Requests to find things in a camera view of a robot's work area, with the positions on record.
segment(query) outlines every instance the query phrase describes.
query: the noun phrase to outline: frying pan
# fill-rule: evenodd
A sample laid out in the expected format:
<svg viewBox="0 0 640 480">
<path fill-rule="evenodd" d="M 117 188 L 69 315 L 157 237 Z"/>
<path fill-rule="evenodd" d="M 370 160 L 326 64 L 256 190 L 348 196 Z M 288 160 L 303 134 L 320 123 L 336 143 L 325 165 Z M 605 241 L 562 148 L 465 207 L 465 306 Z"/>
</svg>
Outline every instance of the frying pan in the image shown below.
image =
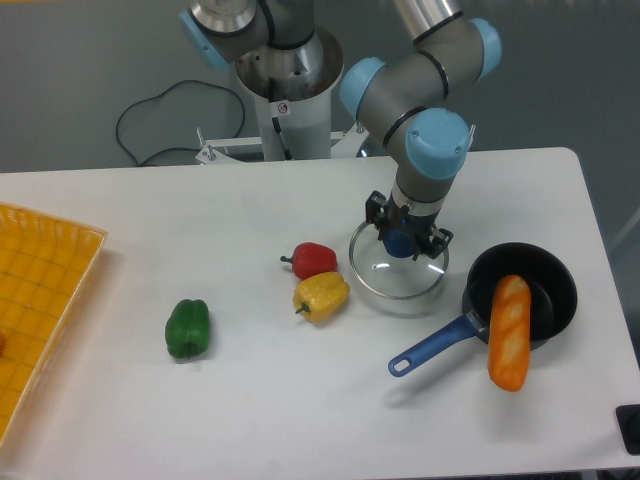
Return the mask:
<svg viewBox="0 0 640 480">
<path fill-rule="evenodd" d="M 531 349 L 562 332 L 578 305 L 575 282 L 564 264 L 546 250 L 527 243 L 504 243 L 473 263 L 462 296 L 460 317 L 389 362 L 402 377 L 450 346 L 471 337 L 489 342 L 493 292 L 506 275 L 520 275 L 531 290 Z"/>
</svg>

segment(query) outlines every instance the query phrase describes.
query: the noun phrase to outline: light blue joint cap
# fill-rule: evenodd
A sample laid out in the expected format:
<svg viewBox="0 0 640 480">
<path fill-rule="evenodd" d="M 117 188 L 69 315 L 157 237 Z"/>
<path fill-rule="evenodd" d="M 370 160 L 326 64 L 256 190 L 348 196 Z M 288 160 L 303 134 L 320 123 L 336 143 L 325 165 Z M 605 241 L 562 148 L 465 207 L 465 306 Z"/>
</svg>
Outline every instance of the light blue joint cap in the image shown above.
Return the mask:
<svg viewBox="0 0 640 480">
<path fill-rule="evenodd" d="M 483 18 L 472 18 L 469 21 L 478 28 L 480 36 L 482 37 L 482 43 L 484 44 L 484 62 L 482 64 L 482 72 L 480 72 L 480 76 L 478 77 L 478 80 L 480 80 L 500 63 L 500 59 L 502 58 L 502 42 L 500 41 L 498 31 Z"/>
<path fill-rule="evenodd" d="M 430 108 L 416 115 L 404 139 L 411 164 L 434 180 L 455 177 L 464 164 L 470 143 L 466 122 L 443 108 Z"/>
<path fill-rule="evenodd" d="M 346 73 L 340 84 L 340 100 L 354 119 L 358 118 L 358 108 L 367 87 L 384 62 L 370 57 L 360 60 Z"/>
<path fill-rule="evenodd" d="M 204 36 L 196 22 L 191 18 L 187 10 L 183 10 L 178 15 L 189 40 L 196 46 L 202 59 L 207 62 L 211 68 L 220 70 L 229 65 L 222 55 L 211 45 L 211 42 Z"/>
</svg>

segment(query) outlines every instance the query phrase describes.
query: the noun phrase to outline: yellow plastic tray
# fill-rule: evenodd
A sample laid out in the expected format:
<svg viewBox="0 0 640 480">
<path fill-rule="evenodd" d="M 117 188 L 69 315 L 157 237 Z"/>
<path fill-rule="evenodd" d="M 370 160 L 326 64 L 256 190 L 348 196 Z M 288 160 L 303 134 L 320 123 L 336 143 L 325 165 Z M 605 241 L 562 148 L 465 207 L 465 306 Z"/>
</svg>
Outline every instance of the yellow plastic tray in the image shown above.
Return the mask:
<svg viewBox="0 0 640 480">
<path fill-rule="evenodd" d="M 107 232 L 0 203 L 0 445 Z"/>
</svg>

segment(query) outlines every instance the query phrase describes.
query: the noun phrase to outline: red bell pepper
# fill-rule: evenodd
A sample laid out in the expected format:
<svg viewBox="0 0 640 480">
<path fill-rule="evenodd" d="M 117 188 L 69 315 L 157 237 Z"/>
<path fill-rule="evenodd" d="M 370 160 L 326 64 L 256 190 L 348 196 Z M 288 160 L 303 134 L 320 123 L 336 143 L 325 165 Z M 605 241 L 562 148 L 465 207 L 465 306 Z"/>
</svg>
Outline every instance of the red bell pepper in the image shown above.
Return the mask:
<svg viewBox="0 0 640 480">
<path fill-rule="evenodd" d="M 298 245 L 291 258 L 280 257 L 283 262 L 293 265 L 293 273 L 304 280 L 319 273 L 335 272 L 338 269 L 336 252 L 317 243 L 305 242 Z"/>
</svg>

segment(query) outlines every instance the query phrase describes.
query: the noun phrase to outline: green bell pepper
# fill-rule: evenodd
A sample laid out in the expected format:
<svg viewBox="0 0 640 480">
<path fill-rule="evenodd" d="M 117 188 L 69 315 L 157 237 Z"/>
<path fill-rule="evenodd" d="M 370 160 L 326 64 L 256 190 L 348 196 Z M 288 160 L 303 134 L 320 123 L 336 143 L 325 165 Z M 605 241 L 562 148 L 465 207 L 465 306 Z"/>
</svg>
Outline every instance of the green bell pepper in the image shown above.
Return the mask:
<svg viewBox="0 0 640 480">
<path fill-rule="evenodd" d="M 191 358 L 204 353 L 211 340 L 209 308 L 202 300 L 181 300 L 173 309 L 164 329 L 169 354 Z"/>
</svg>

